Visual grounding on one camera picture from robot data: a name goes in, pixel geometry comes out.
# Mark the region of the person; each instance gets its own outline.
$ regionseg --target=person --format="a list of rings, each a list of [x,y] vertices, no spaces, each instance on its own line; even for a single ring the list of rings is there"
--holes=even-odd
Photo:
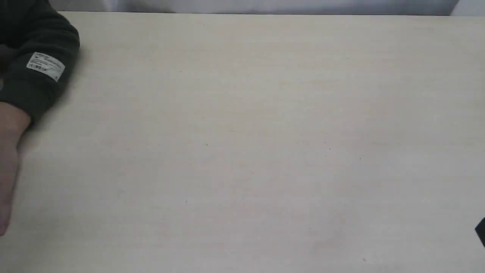
[[[78,31],[48,0],[0,0],[0,44],[15,49],[0,90],[0,236],[10,221],[24,132],[63,93],[79,48]]]

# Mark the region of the dark object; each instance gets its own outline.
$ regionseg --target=dark object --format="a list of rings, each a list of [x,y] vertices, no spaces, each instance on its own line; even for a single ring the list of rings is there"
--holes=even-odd
[[[485,218],[483,218],[480,224],[478,224],[475,231],[477,232],[480,241],[482,241],[482,245],[485,247]]]

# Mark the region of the label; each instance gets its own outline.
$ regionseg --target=label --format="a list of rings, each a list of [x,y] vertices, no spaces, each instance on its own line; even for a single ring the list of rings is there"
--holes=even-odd
[[[35,52],[27,63],[27,68],[44,73],[53,80],[58,81],[64,72],[65,66],[54,57]]]

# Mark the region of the white table surface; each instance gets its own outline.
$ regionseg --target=white table surface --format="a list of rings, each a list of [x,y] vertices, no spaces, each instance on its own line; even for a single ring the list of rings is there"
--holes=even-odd
[[[483,272],[485,18],[65,15],[2,273]]]

